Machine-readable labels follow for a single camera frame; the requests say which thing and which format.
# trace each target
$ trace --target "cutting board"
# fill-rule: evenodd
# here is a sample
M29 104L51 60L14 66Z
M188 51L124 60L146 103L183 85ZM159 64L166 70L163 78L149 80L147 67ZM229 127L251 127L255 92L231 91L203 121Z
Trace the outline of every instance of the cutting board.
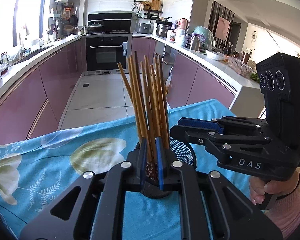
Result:
M160 0L152 0L151 10L161 11L161 1Z

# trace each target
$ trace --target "silver thermos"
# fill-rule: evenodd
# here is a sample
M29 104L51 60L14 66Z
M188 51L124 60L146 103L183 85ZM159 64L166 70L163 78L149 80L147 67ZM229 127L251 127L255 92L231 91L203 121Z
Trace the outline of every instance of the silver thermos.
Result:
M200 40L198 36L193 36L191 41L190 41L190 49L192 50L199 50L200 48Z

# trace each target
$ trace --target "black mesh cup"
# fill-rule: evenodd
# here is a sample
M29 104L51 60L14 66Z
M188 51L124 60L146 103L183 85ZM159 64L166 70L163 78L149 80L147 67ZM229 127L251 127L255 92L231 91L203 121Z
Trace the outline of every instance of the black mesh cup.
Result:
M137 143L135 150L138 150L139 148L140 148L140 144ZM172 137L170 137L170 150L175 152L176 157L179 161L183 163L187 163L188 165L192 166L194 169L197 168L197 158L195 156L193 148L189 143L177 141ZM156 168L156 177L157 177L158 176L157 166L155 168ZM158 199L170 195L171 191L160 190L158 179L157 181L153 181L147 175L141 194L149 198Z

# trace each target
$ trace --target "white countertop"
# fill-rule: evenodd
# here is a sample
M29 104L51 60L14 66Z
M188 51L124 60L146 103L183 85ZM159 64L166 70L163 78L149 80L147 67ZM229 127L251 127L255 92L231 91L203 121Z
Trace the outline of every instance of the white countertop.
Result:
M237 74L233 69L229 68L226 63L208 59L207 55L201 54L200 52L186 49L184 47L177 45L176 43L166 41L165 38L157 37L151 34L133 33L132 36L149 37L165 43L166 45L187 55L189 58L195 60L199 64L205 66L211 72L215 73L217 76L219 76L228 84L230 84L232 87L234 87L237 91L240 91L242 87L260 89L260 85L258 83Z
M32 58L15 64L8 68L8 72L1 76L0 78L0 98L3 94L29 69L33 66L38 64L40 61L45 59L46 57L50 56L52 53L56 52L57 50L61 49L62 47L79 40L81 37L73 38L72 40L66 41L65 39L61 41L54 41L44 46L40 47L40 49L44 47L49 47L48 49L38 53L37 55L33 56Z

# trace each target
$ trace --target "person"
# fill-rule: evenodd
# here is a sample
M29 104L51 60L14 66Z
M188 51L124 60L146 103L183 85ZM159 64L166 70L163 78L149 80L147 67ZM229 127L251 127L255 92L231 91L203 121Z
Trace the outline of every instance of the person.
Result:
M265 192L279 194L270 210L265 215L280 228L286 240L300 239L300 174L295 171L288 181L270 181L265 183L259 178L250 177L250 200L253 204L261 204Z

